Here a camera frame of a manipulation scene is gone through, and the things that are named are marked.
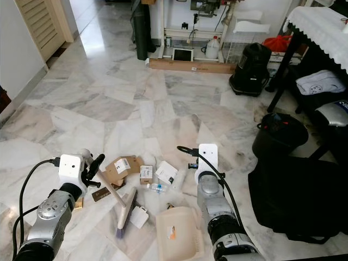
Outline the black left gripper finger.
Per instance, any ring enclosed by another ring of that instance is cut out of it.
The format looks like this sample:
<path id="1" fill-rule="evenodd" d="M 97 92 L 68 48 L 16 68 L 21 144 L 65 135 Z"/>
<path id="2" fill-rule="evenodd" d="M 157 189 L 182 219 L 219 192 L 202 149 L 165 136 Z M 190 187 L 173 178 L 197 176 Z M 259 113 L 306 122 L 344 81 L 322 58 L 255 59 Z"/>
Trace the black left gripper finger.
<path id="1" fill-rule="evenodd" d="M 89 154 L 85 157 L 85 171 L 95 172 L 95 176 L 100 171 L 100 166 L 105 159 L 104 154 L 99 154 L 96 159 Z"/>

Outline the cream hand brush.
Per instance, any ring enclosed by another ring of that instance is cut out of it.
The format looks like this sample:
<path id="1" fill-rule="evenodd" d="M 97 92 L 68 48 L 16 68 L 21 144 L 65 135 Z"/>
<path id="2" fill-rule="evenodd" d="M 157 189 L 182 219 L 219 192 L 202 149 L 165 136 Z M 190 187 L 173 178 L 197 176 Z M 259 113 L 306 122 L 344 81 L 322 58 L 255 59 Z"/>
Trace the cream hand brush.
<path id="1" fill-rule="evenodd" d="M 116 190 L 102 171 L 97 171 L 96 175 L 101 179 L 104 187 L 109 191 L 110 195 L 114 196 L 117 203 L 119 204 L 120 210 L 119 212 L 117 212 L 117 229 L 115 236 L 118 239 L 122 239 L 125 235 L 125 226 L 127 226 L 131 211 L 134 209 L 134 206 L 136 204 L 136 195 L 138 192 L 137 188 L 130 187 L 130 189 L 127 190 Z"/>

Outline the cream plastic dustpan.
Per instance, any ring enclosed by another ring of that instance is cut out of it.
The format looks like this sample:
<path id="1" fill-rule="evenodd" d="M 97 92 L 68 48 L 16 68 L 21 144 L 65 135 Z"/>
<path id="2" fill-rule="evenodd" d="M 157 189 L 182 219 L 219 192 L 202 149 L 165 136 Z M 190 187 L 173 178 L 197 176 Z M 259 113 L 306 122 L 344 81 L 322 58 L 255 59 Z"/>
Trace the cream plastic dustpan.
<path id="1" fill-rule="evenodd" d="M 204 255 L 201 216 L 192 207 L 172 207 L 155 219 L 159 261 L 190 261 Z"/>

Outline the white plastic packet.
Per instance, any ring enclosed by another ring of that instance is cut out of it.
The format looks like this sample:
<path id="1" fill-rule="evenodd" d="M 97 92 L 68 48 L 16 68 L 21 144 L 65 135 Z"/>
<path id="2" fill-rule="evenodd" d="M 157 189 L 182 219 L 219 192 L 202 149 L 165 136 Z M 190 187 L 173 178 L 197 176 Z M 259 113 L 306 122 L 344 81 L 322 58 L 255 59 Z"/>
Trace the white plastic packet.
<path id="1" fill-rule="evenodd" d="M 176 176 L 174 176 L 173 181 L 171 182 L 171 188 L 174 191 L 182 192 L 184 187 L 184 182 L 187 177 L 187 169 L 180 169 L 177 171 Z"/>

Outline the brown labelled cardboard box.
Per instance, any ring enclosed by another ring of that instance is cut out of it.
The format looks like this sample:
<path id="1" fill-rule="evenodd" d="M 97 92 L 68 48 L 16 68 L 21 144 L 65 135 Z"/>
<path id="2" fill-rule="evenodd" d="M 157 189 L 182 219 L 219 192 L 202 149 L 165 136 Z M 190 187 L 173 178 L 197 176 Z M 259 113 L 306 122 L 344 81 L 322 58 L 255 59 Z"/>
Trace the brown labelled cardboard box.
<path id="1" fill-rule="evenodd" d="M 141 157 L 135 155 L 123 156 L 107 164 L 102 173 L 111 186 L 118 189 L 122 187 L 127 176 L 138 175 L 143 165 L 144 160 Z"/>

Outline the black round bin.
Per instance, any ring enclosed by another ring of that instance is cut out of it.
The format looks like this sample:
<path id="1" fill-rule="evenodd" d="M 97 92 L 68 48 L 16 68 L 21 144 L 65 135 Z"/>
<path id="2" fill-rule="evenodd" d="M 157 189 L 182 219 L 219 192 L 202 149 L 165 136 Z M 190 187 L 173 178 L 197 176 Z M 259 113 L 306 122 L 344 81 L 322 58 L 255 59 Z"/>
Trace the black round bin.
<path id="1" fill-rule="evenodd" d="M 288 114 L 270 113 L 257 124 L 252 151 L 259 159 L 285 157 L 309 138 L 308 130 L 298 119 Z"/>

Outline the long flat cardboard box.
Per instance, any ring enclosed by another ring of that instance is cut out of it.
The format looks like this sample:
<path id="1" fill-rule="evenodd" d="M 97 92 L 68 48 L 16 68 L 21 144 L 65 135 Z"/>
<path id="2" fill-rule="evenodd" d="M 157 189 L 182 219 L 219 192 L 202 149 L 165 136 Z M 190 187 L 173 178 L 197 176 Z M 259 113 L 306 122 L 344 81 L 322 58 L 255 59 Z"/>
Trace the long flat cardboard box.
<path id="1" fill-rule="evenodd" d="M 199 62 L 191 60 L 147 59 L 146 65 L 149 68 L 157 70 L 220 74 L 233 74 L 236 69 L 236 64 L 234 63 Z"/>

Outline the white framed tablet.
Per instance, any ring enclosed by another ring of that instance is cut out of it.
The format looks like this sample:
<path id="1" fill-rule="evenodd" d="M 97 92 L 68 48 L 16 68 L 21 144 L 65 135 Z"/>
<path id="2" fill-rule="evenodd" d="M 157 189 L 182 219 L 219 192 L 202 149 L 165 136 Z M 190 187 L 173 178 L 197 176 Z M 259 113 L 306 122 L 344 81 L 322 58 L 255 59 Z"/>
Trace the white framed tablet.
<path id="1" fill-rule="evenodd" d="M 194 49 L 173 48 L 171 59 L 176 61 L 194 61 L 194 54 Z"/>

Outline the large black bag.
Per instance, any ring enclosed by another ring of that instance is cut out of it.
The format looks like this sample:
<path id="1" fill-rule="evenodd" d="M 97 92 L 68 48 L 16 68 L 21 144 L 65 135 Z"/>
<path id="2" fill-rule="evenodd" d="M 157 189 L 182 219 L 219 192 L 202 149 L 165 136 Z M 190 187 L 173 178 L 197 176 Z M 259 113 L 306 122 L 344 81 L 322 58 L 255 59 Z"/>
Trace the large black bag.
<path id="1" fill-rule="evenodd" d="M 256 221 L 288 239 L 325 244 L 348 235 L 348 170 L 310 158 L 261 159 L 248 174 Z"/>

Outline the white sewing table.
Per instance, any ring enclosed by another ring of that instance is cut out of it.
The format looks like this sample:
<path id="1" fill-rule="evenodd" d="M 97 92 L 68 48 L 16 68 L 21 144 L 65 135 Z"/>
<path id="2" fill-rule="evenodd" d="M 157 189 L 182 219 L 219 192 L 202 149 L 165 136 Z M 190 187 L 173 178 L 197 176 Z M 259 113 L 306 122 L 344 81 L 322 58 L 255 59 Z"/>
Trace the white sewing table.
<path id="1" fill-rule="evenodd" d="M 221 54 L 223 37 L 234 20 L 256 20 L 260 24 L 270 24 L 266 38 L 276 37 L 288 13 L 298 3 L 299 0 L 242 0 L 230 7 L 219 7 L 218 15 L 208 18 L 199 17 L 195 11 L 191 11 L 188 2 L 155 0 L 150 7 L 152 36 L 159 46 L 154 56 L 172 60 L 173 48 L 187 48 L 194 49 L 194 61 L 225 63 Z M 204 55 L 207 43 L 214 36 L 218 36 L 220 42 L 217 60 L 207 59 Z"/>

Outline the black rolled mat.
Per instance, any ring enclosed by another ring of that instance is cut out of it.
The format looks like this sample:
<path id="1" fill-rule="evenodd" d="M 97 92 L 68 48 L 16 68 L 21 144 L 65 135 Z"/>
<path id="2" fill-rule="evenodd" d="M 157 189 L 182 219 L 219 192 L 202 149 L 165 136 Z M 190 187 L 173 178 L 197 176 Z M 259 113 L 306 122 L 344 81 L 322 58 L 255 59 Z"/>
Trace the black rolled mat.
<path id="1" fill-rule="evenodd" d="M 137 59 L 146 60 L 149 53 L 155 50 L 150 35 L 150 8 L 142 0 L 132 0 L 131 13 L 130 22 L 133 28 Z"/>

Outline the wooden louvre door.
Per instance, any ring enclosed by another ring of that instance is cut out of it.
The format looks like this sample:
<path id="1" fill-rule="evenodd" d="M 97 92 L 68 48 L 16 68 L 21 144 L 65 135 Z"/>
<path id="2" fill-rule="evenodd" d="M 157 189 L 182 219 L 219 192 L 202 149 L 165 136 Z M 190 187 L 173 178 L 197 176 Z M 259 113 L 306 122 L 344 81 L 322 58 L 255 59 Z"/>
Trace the wooden louvre door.
<path id="1" fill-rule="evenodd" d="M 47 62 L 65 43 L 74 42 L 65 13 L 69 0 L 14 0 L 42 59 Z"/>

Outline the grey green sewing machine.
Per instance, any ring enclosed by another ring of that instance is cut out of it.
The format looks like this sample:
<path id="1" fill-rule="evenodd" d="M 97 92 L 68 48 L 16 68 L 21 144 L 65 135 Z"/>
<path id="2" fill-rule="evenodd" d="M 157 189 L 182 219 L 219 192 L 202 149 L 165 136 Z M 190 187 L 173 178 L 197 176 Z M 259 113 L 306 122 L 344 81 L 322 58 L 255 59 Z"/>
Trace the grey green sewing machine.
<path id="1" fill-rule="evenodd" d="M 230 7 L 233 3 L 242 0 L 176 0 L 177 2 L 188 2 L 190 10 L 195 11 L 199 17 L 217 16 L 219 7 Z"/>

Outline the white lace tablecloth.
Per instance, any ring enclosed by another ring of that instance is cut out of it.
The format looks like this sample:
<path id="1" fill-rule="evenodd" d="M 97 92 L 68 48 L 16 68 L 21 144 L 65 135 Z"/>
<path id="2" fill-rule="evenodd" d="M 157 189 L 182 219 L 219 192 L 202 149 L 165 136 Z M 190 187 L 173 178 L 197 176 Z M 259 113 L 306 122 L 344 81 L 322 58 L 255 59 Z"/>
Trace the white lace tablecloth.
<path id="1" fill-rule="evenodd" d="M 299 32 L 318 45 L 348 72 L 348 17 L 329 7 L 296 7 L 287 17 Z"/>

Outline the black table frame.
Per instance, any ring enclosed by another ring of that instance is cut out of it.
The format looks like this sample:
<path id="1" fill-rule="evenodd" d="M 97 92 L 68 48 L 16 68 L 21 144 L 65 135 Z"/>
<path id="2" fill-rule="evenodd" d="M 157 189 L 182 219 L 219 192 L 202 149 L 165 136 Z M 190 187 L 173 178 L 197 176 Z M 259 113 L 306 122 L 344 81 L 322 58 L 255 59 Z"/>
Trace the black table frame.
<path id="1" fill-rule="evenodd" d="M 297 65 L 291 65 L 289 62 L 293 54 L 299 50 L 299 47 L 306 45 L 307 53 L 301 62 Z M 321 43 L 318 38 L 308 36 L 298 28 L 293 28 L 293 37 L 291 37 L 287 53 L 284 55 L 281 65 L 275 76 L 270 80 L 268 91 L 275 91 L 271 104 L 268 106 L 268 112 L 273 112 L 284 92 L 289 92 L 295 99 L 297 107 L 295 112 L 315 111 L 316 108 L 324 104 L 346 100 L 348 101 L 348 61 L 339 61 L 330 51 L 332 46 L 328 43 Z M 338 76 L 341 84 L 346 86 L 346 90 L 334 94 L 333 92 L 322 92 L 316 95 L 302 95 L 296 87 L 296 80 L 319 72 L 329 70 Z"/>

